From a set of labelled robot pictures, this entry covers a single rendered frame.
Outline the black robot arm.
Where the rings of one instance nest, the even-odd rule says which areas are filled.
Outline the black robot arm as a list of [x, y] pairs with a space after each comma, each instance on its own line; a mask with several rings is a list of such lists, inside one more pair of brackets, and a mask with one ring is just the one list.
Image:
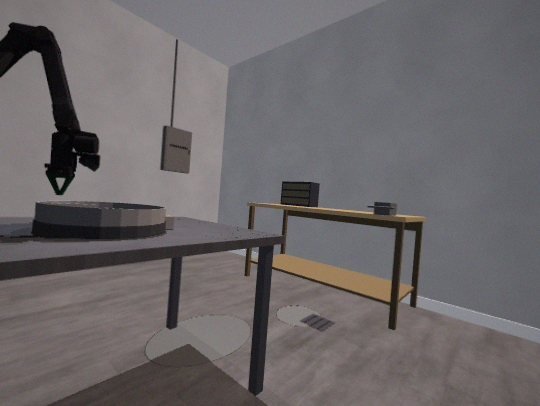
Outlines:
[[[79, 163], [95, 172], [99, 168], [99, 155], [95, 155], [99, 151], [99, 140], [96, 134], [80, 129], [61, 50], [53, 32], [45, 26], [35, 27], [14, 22], [8, 26], [10, 30], [0, 41], [0, 77], [27, 53], [33, 50], [41, 53], [52, 99], [55, 127], [58, 130], [52, 133], [51, 148], [72, 150], [60, 150], [59, 165], [77, 168], [77, 156], [81, 156]], [[76, 152], [73, 152], [73, 148]]]

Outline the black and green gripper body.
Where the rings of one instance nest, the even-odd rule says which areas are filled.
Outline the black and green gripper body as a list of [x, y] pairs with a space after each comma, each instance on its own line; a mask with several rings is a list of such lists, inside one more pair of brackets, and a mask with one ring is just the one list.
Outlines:
[[[73, 174], [73, 175], [75, 175], [74, 172], [76, 172], [76, 168], [74, 168], [74, 167], [72, 167], [72, 166], [59, 165], [60, 150], [68, 151], [67, 149], [61, 149], [61, 148], [55, 149], [55, 148], [51, 148], [51, 160], [50, 160], [50, 163], [51, 163], [51, 164], [47, 164], [47, 163], [44, 164], [44, 168], [47, 168], [46, 172], [52, 172], [52, 173], [66, 173], [66, 174]], [[56, 164], [58, 164], [58, 165], [56, 165]], [[56, 167], [52, 167], [52, 166], [56, 166]], [[59, 168], [59, 167], [61, 167], [61, 168]], [[52, 169], [49, 169], [49, 168], [52, 168]], [[75, 170], [74, 170], [74, 169], [75, 169]], [[56, 171], [56, 170], [57, 170], [57, 171]], [[61, 172], [61, 170], [63, 170], [63, 172]]]

